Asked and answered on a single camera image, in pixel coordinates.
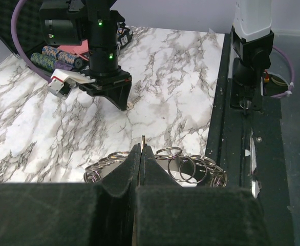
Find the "key ring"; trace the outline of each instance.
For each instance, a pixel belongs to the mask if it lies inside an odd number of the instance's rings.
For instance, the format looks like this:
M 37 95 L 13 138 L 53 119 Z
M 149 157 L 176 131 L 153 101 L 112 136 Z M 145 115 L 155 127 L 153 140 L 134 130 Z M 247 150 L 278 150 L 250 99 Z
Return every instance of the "key ring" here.
M 111 153 L 110 155 L 108 155 L 107 158 L 112 162 L 122 162 L 127 158 L 127 156 L 123 156 L 123 155 L 129 155 L 129 154 L 130 154 L 129 151 L 118 151 L 118 152 Z
M 178 152 L 175 155 L 158 155 L 161 152 L 168 151 L 168 150 L 178 150 Z M 176 157 L 180 156 L 182 154 L 182 149 L 179 147 L 167 147 L 163 148 L 161 150 L 158 150 L 155 154 L 155 158 L 157 160 L 172 160 L 175 159 Z
M 204 171 L 204 170 L 200 170 L 201 172 L 204 172 L 204 173 L 205 173 L 204 176 L 202 177 L 202 179 L 200 179 L 199 181 L 196 181 L 196 182 L 193 182 L 193 181 L 187 181 L 187 180 L 183 177 L 182 172 L 181 172 L 182 166 L 183 166 L 184 162 L 180 165 L 179 173 L 180 173 L 181 178 L 183 178 L 183 180 L 185 180 L 187 183 L 191 183 L 192 185 L 195 185 L 195 184 L 198 184 L 198 183 L 202 182 L 202 181 L 207 177 L 207 174 L 208 174 L 208 168 L 207 168 L 207 165 L 206 165 L 205 161 L 204 161 L 202 158 L 195 157 L 195 156 L 193 156 L 193 157 L 191 156 L 190 158 L 193 159 L 193 160 L 197 160 L 197 161 L 200 161 L 200 162 L 203 163 L 203 164 L 201 164 L 201 165 L 198 165 L 198 166 L 201 166 L 201 167 L 205 167 L 205 171 Z
M 142 153 L 144 147 L 145 147 L 145 136 L 142 135 L 142 140 L 141 140 L 141 153 Z
M 97 162 L 89 165 L 87 168 L 85 168 L 85 171 L 87 173 L 94 172 L 94 171 L 98 171 L 99 169 L 102 169 L 103 167 L 104 167 L 103 165 L 100 165 L 99 162 Z
M 102 179 L 98 172 L 84 173 L 83 177 L 85 183 L 96 183 Z
M 175 178 L 174 175 L 172 174 L 172 172 L 170 171 L 170 167 L 169 167 L 170 162 L 171 162 L 172 160 L 174 160 L 174 159 L 170 159 L 170 160 L 168 161 L 168 166 L 167 166 L 168 174 L 172 177 L 172 179 L 174 179 L 174 180 L 176 180 L 176 181 L 179 181 L 179 182 L 187 182 L 187 181 L 189 181 L 190 179 L 192 179 L 192 178 L 195 176 L 195 174 L 196 174 L 196 170 L 197 170 L 196 163 L 195 163 L 190 157 L 188 157 L 187 155 L 178 156 L 177 158 L 185 158 L 185 159 L 188 159 L 188 160 L 190 160 L 190 161 L 192 162 L 193 167 L 194 167 L 194 171 L 193 171 L 192 176 L 191 176 L 190 178 L 188 178 L 188 179 L 185 179 L 185 178 L 183 178 L 183 179 Z
M 215 175 L 215 177 L 210 182 L 210 187 L 226 187 L 227 184 L 227 174 L 223 171 L 222 176 Z
M 101 164 L 101 165 L 105 165 L 105 164 L 107 164 L 107 162 L 109 162 L 108 157 L 101 158 L 101 159 L 98 161 L 98 163 Z
M 200 163 L 196 163 L 197 166 L 200 167 L 207 167 L 207 170 L 209 171 L 210 174 L 214 174 L 214 172 L 216 171 L 216 163 L 214 160 L 206 157 L 206 156 L 202 156 L 202 155 L 192 155 L 191 158 L 199 158 L 201 160 L 203 160 L 205 162 L 205 164 L 200 164 Z

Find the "white marble surface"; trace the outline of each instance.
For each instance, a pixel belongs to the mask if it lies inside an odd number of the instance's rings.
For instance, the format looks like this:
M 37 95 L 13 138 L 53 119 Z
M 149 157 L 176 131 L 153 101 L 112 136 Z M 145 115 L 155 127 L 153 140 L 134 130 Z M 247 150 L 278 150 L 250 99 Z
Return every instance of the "white marble surface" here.
M 82 182 L 83 168 L 145 135 L 157 150 L 204 154 L 223 34 L 135 28 L 119 64 L 133 76 L 121 112 L 76 89 L 66 101 L 22 60 L 0 64 L 0 182 Z

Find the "black case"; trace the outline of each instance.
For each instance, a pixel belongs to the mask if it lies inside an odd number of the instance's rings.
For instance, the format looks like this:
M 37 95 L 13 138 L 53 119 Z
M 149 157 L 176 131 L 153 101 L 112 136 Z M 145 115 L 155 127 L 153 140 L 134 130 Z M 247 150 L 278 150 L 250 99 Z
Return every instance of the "black case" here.
M 15 54 L 18 54 L 17 49 L 13 43 L 11 37 L 11 17 L 13 11 L 18 4 L 19 0 L 0 0 L 0 39 L 9 48 L 9 50 Z M 17 21 L 17 36 L 19 43 L 22 46 L 23 51 L 27 57 L 35 52 L 41 53 L 42 48 L 47 45 L 44 41 L 40 18 L 39 9 L 43 0 L 27 0 L 24 4 Z M 121 49 L 129 44 L 132 40 L 133 33 L 129 28 L 126 28 L 124 33 L 118 37 L 118 42 L 121 44 Z M 51 72 L 39 67 L 48 76 L 51 76 Z

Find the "metal key ring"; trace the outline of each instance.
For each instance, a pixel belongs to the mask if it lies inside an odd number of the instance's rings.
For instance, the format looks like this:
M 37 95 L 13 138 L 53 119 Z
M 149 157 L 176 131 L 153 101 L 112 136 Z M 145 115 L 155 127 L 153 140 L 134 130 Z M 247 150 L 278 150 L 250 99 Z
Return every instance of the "metal key ring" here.
M 84 182 L 85 183 L 91 183 L 91 179 L 90 177 L 93 177 L 94 179 L 92 179 L 93 183 L 99 182 L 101 180 L 101 176 L 100 174 L 98 174 L 98 172 L 92 172 L 93 174 L 95 174 L 96 176 L 92 176 L 91 173 L 84 173 Z
M 219 171 L 220 173 L 224 173 L 224 170 L 223 170 L 220 166 L 216 166 L 216 168 L 218 169 L 218 171 Z
M 129 155 L 129 154 L 130 154 L 129 151 L 118 151 L 118 152 L 111 153 L 110 155 L 108 155 L 107 158 L 113 162 L 122 162 L 127 158 L 127 156 L 122 156 L 122 155 Z
M 185 158 L 185 159 L 188 159 L 188 160 L 190 160 L 190 161 L 192 162 L 193 167 L 194 167 L 193 175 L 192 175 L 190 178 L 188 178 L 188 179 L 178 179 L 178 178 L 175 178 L 175 177 L 173 176 L 172 172 L 170 171 L 170 167 L 169 167 L 170 162 L 171 162 L 172 160 L 174 160 L 175 158 L 174 158 L 174 159 L 170 159 L 170 160 L 168 161 L 168 166 L 167 166 L 168 174 L 172 177 L 172 179 L 174 179 L 174 180 L 176 180 L 176 181 L 178 181 L 178 182 L 187 182 L 187 181 L 189 181 L 190 179 L 192 179 L 192 178 L 195 176 L 195 174 L 196 174 L 196 170 L 197 170 L 196 163 L 195 163 L 189 156 L 187 156 L 187 155 L 178 156 L 177 158 Z
M 143 151 L 144 146 L 145 146 L 145 136 L 142 135 L 142 140 L 141 140 L 141 152 Z
M 108 157 L 104 157 L 104 158 L 101 158 L 100 160 L 98 160 L 98 163 L 103 164 L 103 165 L 105 165 L 107 162 L 109 162 Z
M 102 168 L 103 168 L 103 166 L 100 165 L 100 164 L 97 162 L 97 163 L 94 163 L 94 164 L 89 165 L 87 168 L 85 168 L 85 171 L 86 171 L 87 173 L 90 173 L 90 172 L 97 171 L 97 170 L 102 169 Z
M 226 172 L 224 171 L 224 174 L 223 174 L 223 178 L 224 178 L 224 184 L 223 184 L 223 188 L 226 187 L 226 184 L 227 184 L 227 174 Z
M 206 157 L 206 156 L 203 156 L 203 155 L 192 155 L 190 156 L 191 158 L 195 157 L 195 158 L 200 158 L 202 159 L 203 161 L 206 161 L 206 166 L 216 166 L 216 162 L 213 160 L 213 159 L 210 159 L 209 157 Z
M 200 179 L 199 181 L 196 181 L 196 182 L 192 182 L 192 181 L 186 181 L 186 179 L 182 175 L 181 168 L 182 168 L 184 162 L 180 165 L 179 173 L 180 173 L 181 178 L 183 178 L 187 183 L 191 183 L 192 185 L 195 185 L 195 184 L 202 182 L 207 177 L 208 169 L 207 169 L 207 165 L 206 165 L 205 161 L 202 158 L 198 158 L 198 157 L 190 157 L 190 158 L 193 160 L 201 161 L 203 163 L 203 165 L 201 165 L 201 166 L 206 168 L 206 170 L 204 171 L 205 175 L 202 177 L 202 179 Z
M 178 150 L 178 152 L 175 154 L 175 155 L 158 155 L 159 153 L 161 152 L 164 152 L 164 151 L 168 151 L 168 150 Z M 155 154 L 155 158 L 157 160 L 172 160 L 172 159 L 175 159 L 176 157 L 180 156 L 182 154 L 182 149 L 179 148 L 179 147 L 168 147 L 168 148 L 163 148 L 163 149 L 160 149 L 156 152 Z
M 215 178 L 213 178 L 210 182 L 210 186 L 211 187 L 218 187 L 220 185 L 220 178 L 218 178 L 217 176 Z

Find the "black mount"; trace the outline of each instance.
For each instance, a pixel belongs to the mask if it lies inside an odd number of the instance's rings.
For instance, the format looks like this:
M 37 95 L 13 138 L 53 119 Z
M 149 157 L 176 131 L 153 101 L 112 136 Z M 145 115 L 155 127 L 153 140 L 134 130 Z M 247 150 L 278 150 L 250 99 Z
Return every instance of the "black mount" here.
M 125 19 L 110 10 L 116 0 L 45 0 L 40 19 L 49 45 L 81 45 L 87 39 L 89 69 L 95 82 L 77 84 L 90 96 L 104 96 L 120 110 L 127 109 L 132 76 L 118 65 L 117 29 Z
M 231 31 L 232 45 L 239 56 L 233 64 L 231 107 L 242 108 L 244 114 L 262 109 L 261 80 L 265 69 L 271 66 L 274 33 L 246 42 L 239 38 L 234 27 Z
M 205 156 L 213 159 L 228 174 L 227 188 L 251 190 L 252 180 L 261 187 L 257 200 L 264 211 L 271 245 L 294 245 L 288 177 L 281 133 L 281 102 L 263 97 L 263 111 L 244 115 L 232 107 L 231 88 L 238 85 L 229 78 L 231 36 L 226 34 L 218 73 Z M 252 156 L 245 155 L 255 146 L 256 169 Z

